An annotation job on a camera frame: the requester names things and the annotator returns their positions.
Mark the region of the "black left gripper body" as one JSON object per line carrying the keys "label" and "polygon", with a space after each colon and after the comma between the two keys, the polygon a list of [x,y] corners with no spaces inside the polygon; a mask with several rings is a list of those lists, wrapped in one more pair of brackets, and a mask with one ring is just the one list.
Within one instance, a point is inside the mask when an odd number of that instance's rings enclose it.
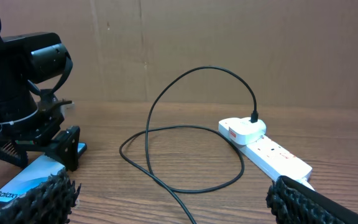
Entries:
{"label": "black left gripper body", "polygon": [[0,142],[13,142],[27,151],[36,151],[52,142],[64,121],[64,107],[71,100],[59,100],[55,95],[44,94],[36,110],[28,118],[0,123]]}

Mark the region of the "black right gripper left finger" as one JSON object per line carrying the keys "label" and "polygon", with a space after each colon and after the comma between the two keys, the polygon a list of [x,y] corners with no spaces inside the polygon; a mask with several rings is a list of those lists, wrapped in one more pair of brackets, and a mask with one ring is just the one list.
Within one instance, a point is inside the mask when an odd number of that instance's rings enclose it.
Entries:
{"label": "black right gripper left finger", "polygon": [[65,170],[0,206],[0,224],[66,224],[81,186]]}

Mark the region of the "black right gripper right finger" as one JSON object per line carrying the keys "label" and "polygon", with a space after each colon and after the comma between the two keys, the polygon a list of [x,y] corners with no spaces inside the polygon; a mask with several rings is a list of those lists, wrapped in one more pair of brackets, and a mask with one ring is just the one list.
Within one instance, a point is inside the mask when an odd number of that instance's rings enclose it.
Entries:
{"label": "black right gripper right finger", "polygon": [[278,224],[358,224],[358,213],[285,175],[272,182],[265,200]]}

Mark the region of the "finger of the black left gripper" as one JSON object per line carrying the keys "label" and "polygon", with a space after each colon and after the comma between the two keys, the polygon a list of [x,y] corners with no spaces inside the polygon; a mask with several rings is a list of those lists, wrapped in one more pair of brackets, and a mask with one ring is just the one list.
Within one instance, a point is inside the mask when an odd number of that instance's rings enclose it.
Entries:
{"label": "finger of the black left gripper", "polygon": [[0,141],[0,160],[20,168],[25,168],[28,165],[27,153],[16,149],[16,145],[12,141]]}
{"label": "finger of the black left gripper", "polygon": [[72,126],[64,131],[60,131],[47,146],[45,155],[63,164],[68,170],[76,171],[79,159],[79,136],[79,126]]}

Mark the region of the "blue Samsung Galaxy smartphone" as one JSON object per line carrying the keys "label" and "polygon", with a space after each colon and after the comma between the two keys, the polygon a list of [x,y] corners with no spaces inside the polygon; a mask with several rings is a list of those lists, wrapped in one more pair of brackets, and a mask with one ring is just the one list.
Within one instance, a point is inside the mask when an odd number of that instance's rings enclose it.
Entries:
{"label": "blue Samsung Galaxy smartphone", "polygon": [[56,175],[64,169],[63,164],[42,154],[0,189],[0,205],[25,194],[45,182],[50,175]]}

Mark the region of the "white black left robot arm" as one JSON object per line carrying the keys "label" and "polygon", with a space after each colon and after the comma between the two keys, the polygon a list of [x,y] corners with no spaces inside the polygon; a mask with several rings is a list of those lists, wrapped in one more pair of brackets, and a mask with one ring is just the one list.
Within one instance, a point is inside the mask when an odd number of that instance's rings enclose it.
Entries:
{"label": "white black left robot arm", "polygon": [[55,96],[72,68],[56,33],[0,35],[0,160],[25,168],[29,151],[43,152],[77,170],[80,128],[60,129],[71,101]]}

